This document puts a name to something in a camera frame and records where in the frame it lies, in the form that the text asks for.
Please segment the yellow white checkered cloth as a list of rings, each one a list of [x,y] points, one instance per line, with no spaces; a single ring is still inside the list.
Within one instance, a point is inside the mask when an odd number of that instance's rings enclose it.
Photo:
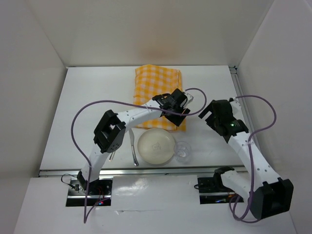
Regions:
[[[182,89],[182,75],[178,69],[156,65],[143,65],[135,69],[135,89],[133,104],[142,105],[152,97],[172,93]],[[141,129],[160,128],[167,131],[186,131],[186,121],[177,127],[165,117],[146,121],[136,126]]]

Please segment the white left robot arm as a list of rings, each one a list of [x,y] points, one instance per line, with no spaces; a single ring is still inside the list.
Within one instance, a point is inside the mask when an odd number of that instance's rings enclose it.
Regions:
[[[187,105],[193,96],[175,89],[171,94],[156,95],[142,105],[128,104],[133,109],[115,113],[106,111],[94,129],[95,152],[87,158],[87,164],[78,173],[79,189],[86,195],[96,190],[96,181],[109,154],[118,150],[124,135],[130,129],[149,120],[165,117],[179,127],[190,115]]]

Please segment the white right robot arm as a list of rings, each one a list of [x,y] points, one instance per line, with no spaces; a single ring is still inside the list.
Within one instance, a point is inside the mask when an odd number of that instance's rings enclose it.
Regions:
[[[206,124],[236,152],[249,177],[241,176],[233,167],[215,170],[213,186],[218,191],[232,190],[247,204],[247,211],[257,220],[289,211],[293,184],[270,166],[253,141],[246,124],[234,117],[240,110],[236,99],[212,100],[199,115],[207,116]]]

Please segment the clear plastic cup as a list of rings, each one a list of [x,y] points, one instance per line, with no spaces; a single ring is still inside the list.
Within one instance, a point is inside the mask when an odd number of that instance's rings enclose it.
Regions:
[[[180,163],[188,163],[191,158],[191,146],[185,141],[178,141],[174,146],[174,158]]]

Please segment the cream round plate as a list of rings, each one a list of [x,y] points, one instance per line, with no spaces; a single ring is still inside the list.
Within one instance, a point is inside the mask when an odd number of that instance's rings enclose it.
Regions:
[[[153,128],[146,130],[138,139],[140,157],[151,165],[163,165],[174,155],[176,141],[166,130]]]

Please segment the silver table knife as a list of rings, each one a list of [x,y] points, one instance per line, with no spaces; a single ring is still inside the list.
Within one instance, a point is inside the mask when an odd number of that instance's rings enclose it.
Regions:
[[[135,152],[135,135],[132,129],[129,129],[129,136],[130,136],[130,144],[131,144],[131,150],[132,150],[132,156],[135,166],[139,166],[136,152]]]

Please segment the silver fork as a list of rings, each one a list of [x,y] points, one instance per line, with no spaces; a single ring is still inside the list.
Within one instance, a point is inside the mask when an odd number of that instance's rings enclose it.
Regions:
[[[114,156],[115,156],[115,152],[112,152],[112,153],[110,154],[109,161],[112,161],[113,158],[114,158]]]

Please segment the aluminium front rail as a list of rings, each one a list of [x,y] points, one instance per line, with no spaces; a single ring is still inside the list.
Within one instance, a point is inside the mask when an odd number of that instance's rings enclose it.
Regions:
[[[103,169],[100,171],[99,176],[146,176],[146,175],[188,175],[188,174],[208,174],[213,173],[217,167],[159,167],[159,168],[129,168],[129,169]],[[57,177],[64,174],[71,174],[76,176],[79,170],[40,170],[38,177]]]

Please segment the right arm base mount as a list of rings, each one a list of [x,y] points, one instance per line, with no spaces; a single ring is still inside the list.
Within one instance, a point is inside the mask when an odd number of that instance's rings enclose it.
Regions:
[[[198,177],[194,188],[199,192],[200,204],[225,204],[236,197],[233,190],[220,187],[213,176]]]

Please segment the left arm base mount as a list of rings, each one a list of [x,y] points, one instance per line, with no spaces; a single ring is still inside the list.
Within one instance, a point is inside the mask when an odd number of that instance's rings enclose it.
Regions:
[[[78,180],[71,178],[68,184],[68,193],[66,199],[66,207],[83,207],[85,199],[85,190],[81,187]],[[104,178],[98,181],[98,184],[89,189],[87,195],[87,207],[97,204],[99,207],[111,206],[112,195],[112,178]]]

